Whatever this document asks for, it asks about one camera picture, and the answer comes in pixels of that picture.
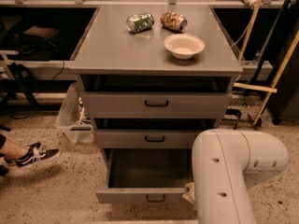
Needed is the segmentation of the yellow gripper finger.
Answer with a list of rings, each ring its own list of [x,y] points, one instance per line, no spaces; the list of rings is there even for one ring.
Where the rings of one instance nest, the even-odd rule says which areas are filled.
[[[182,198],[188,201],[189,203],[196,204],[194,183],[188,183],[185,185],[186,191],[182,194]]]

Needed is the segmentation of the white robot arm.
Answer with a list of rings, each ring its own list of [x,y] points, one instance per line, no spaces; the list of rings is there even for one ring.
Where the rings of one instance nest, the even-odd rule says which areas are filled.
[[[269,133],[212,129],[192,146],[192,179],[184,198],[199,224],[257,224],[248,189],[281,174],[289,152]]]

